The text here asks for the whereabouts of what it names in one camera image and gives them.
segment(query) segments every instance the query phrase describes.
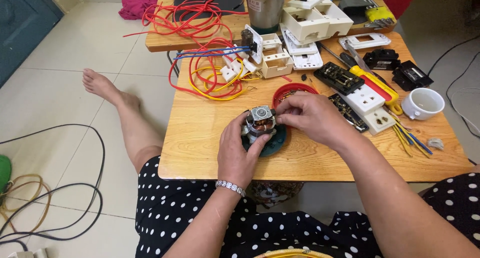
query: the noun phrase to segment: black and white polka dot fabric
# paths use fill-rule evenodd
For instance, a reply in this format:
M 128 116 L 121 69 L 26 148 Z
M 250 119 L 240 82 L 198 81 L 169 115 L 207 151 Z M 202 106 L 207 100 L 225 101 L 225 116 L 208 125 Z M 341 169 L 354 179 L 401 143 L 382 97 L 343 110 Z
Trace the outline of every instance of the black and white polka dot fabric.
M 136 257 L 161 257 L 187 228 L 215 190 L 215 181 L 165 181 L 157 175 L 160 157 L 150 159 L 138 178 Z M 437 183 L 425 201 L 480 246 L 480 174 Z M 278 249 L 311 249 L 333 257 L 383 257 L 365 214 L 337 212 L 330 225 L 308 214 L 256 212 L 242 198 L 232 213 L 220 257 L 251 258 Z

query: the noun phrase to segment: white ceramic cup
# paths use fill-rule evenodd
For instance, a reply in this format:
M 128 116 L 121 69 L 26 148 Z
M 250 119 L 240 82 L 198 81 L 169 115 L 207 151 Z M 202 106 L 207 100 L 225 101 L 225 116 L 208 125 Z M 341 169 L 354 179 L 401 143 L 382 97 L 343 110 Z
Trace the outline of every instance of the white ceramic cup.
M 444 108 L 443 97 L 428 88 L 414 89 L 402 100 L 403 112 L 411 119 L 427 120 Z

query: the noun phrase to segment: wood grain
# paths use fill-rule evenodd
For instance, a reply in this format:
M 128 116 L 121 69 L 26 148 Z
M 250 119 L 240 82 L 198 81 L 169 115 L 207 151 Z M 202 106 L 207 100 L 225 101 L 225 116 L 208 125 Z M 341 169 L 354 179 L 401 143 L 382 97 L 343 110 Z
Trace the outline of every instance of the wood grain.
M 398 33 L 386 34 L 392 40 L 387 49 L 395 49 L 401 61 L 413 58 Z M 337 39 L 322 41 L 333 52 L 343 51 Z M 372 49 L 359 50 L 361 56 Z M 332 55 L 323 51 L 323 61 L 341 65 Z M 217 59 L 218 65 L 224 65 Z M 190 88 L 188 83 L 188 60 L 183 60 L 178 78 L 178 86 Z M 333 94 L 327 85 L 313 76 L 312 71 L 294 71 L 288 75 L 293 82 L 302 82 L 301 75 L 307 74 L 321 93 Z M 378 71 L 399 93 L 400 99 L 407 95 L 392 82 L 390 71 Z M 247 109 L 260 105 L 271 105 L 275 90 L 288 82 L 281 77 L 250 81 L 252 89 L 231 101 L 211 101 L 196 95 L 179 91 L 175 93 L 168 123 L 165 145 L 158 174 L 164 179 L 216 179 L 217 152 L 219 139 L 224 127 Z M 364 133 L 399 172 L 410 182 L 434 182 L 447 177 L 468 172 L 471 169 L 459 141 L 453 133 L 443 113 L 427 121 L 409 120 L 401 116 L 405 124 L 415 128 L 414 135 L 423 143 L 429 138 L 443 140 L 444 151 L 433 150 L 431 159 L 426 158 L 416 148 L 410 158 L 393 129 L 388 129 L 372 137 Z M 328 147 L 310 140 L 303 132 L 289 129 L 288 140 L 282 149 L 270 156 L 260 158 L 254 179 L 281 181 L 353 181 L 352 174 L 339 155 Z
M 374 0 L 379 6 L 386 6 L 383 0 Z M 173 5 L 173 0 L 158 0 L 158 4 L 162 3 L 163 6 Z M 247 3 L 244 2 L 245 11 L 247 10 Z M 159 12 L 159 15 L 166 16 L 167 11 L 162 10 Z M 206 19 L 196 19 L 192 22 L 192 24 L 199 24 L 201 22 L 206 21 Z M 222 17 L 222 22 L 227 25 L 233 35 L 233 43 L 240 44 L 240 40 L 242 37 L 240 36 L 240 32 L 245 28 L 245 24 L 250 24 L 250 20 L 248 15 L 227 15 Z M 391 32 L 395 26 L 391 26 L 386 29 L 380 30 L 373 30 L 372 28 L 364 28 L 363 24 L 353 25 L 348 35 L 357 35 L 357 34 L 365 34 L 365 33 L 387 33 Z M 150 31 L 154 31 L 153 24 L 150 25 Z M 165 28 L 159 28 L 160 32 L 167 33 L 169 30 Z M 207 30 L 198 36 L 211 34 L 214 29 Z M 230 35 L 226 28 L 220 28 L 220 30 L 210 38 L 205 38 L 198 40 L 201 44 L 206 44 L 209 40 L 214 37 L 224 37 L 226 39 L 230 38 Z M 164 51 L 178 51 L 178 50 L 188 50 L 188 49 L 195 49 L 198 47 L 193 40 L 190 38 L 183 38 L 178 36 L 177 34 L 171 35 L 159 35 L 157 33 L 148 33 L 147 38 L 145 40 L 145 45 L 147 46 L 148 50 L 151 52 L 164 52 Z

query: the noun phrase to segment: pink cloth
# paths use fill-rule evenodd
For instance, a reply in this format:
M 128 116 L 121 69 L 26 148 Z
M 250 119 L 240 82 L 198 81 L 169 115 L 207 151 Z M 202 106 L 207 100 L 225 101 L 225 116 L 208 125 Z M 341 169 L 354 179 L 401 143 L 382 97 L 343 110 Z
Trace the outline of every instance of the pink cloth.
M 145 10 L 154 4 L 157 4 L 158 0 L 121 0 L 123 8 L 118 14 L 123 19 L 142 19 Z M 154 8 L 151 8 L 148 12 L 153 13 Z

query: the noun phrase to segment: hand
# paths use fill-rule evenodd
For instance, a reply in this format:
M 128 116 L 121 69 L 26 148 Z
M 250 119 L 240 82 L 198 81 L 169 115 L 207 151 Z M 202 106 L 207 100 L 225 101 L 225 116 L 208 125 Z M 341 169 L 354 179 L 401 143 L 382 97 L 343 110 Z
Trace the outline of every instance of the hand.
M 242 146 L 242 124 L 250 112 L 233 119 L 223 130 L 218 149 L 218 179 L 245 189 L 255 174 L 258 156 L 269 139 L 268 134 L 258 137 L 248 152 Z
M 359 134 L 325 95 L 298 91 L 281 102 L 276 113 L 278 123 L 294 126 L 336 151 Z

